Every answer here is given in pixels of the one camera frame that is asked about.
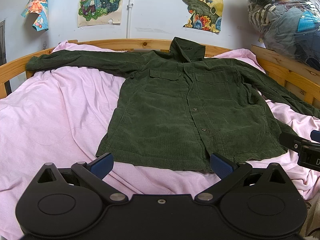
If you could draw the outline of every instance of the white wall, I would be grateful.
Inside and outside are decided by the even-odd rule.
[[[36,32],[34,19],[20,14],[29,0],[0,0],[0,22],[6,20],[7,61],[39,51],[47,37],[48,47],[63,40],[102,40],[126,37],[127,4],[124,0],[120,25],[77,27],[79,0],[49,0],[49,30]],[[172,39],[175,36],[215,46],[238,49],[261,45],[258,34],[249,25],[246,0],[223,0],[220,33],[182,28],[190,14],[182,0],[133,0],[131,38]],[[25,79],[22,74],[11,80],[15,90]]]
[[[48,48],[63,40],[90,41],[126,37],[127,4],[124,0],[120,25],[96,25],[78,28],[79,0],[49,0],[49,30],[37,32],[32,28],[35,18],[20,14],[29,0],[0,0],[0,22],[5,19],[5,46],[7,62],[41,50],[42,39],[48,37]],[[24,80],[25,73],[11,80],[15,90]]]

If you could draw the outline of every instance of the white pipe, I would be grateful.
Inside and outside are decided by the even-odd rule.
[[[130,28],[131,28],[131,12],[132,12],[132,0],[129,0],[128,8],[128,22],[127,22],[127,39],[130,39]]]

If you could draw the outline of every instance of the plastic bag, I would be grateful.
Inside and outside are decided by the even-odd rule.
[[[320,70],[320,12],[309,0],[248,0],[267,49]]]

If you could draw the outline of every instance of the wooden bed frame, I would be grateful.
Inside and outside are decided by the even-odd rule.
[[[71,40],[69,43],[87,44],[97,46],[103,49],[112,49],[116,51],[134,49],[159,49],[169,51],[171,41],[152,40],[152,39],[115,39],[101,41],[78,42]],[[206,57],[213,57],[218,54],[230,51],[231,49],[220,48],[211,45],[205,45]],[[39,57],[42,54],[50,54],[53,48],[42,50],[0,66],[0,99],[7,96],[4,83],[11,78],[26,72],[27,78],[34,73],[26,71],[26,63],[33,56]],[[287,59],[273,51],[252,46],[252,52],[257,56],[257,62],[263,67],[267,74],[276,80],[280,85],[286,87],[289,91],[296,94],[304,101],[320,107],[320,72],[294,60]]]

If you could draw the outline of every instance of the anime girl poster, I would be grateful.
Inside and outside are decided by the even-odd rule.
[[[121,23],[122,0],[80,0],[78,27]]]
[[[48,0],[30,0],[21,15],[26,17],[28,13],[36,13],[39,15],[32,26],[34,29],[37,31],[49,29]]]
[[[218,33],[221,30],[223,0],[183,0],[191,14],[186,28]]]

